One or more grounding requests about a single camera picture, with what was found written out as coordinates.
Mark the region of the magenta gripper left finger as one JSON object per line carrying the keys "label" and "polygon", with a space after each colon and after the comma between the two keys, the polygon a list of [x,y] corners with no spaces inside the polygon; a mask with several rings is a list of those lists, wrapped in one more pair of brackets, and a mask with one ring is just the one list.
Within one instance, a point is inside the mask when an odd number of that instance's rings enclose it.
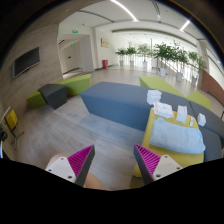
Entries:
{"label": "magenta gripper left finger", "polygon": [[46,171],[83,186],[94,156],[95,148],[90,145],[69,157],[59,157],[46,168]]}

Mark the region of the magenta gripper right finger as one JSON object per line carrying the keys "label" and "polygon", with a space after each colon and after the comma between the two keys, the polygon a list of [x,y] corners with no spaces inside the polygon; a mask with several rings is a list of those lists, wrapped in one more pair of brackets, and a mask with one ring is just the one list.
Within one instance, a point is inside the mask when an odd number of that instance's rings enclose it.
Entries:
{"label": "magenta gripper right finger", "polygon": [[134,156],[145,185],[182,169],[170,156],[160,156],[137,144],[134,145]]}

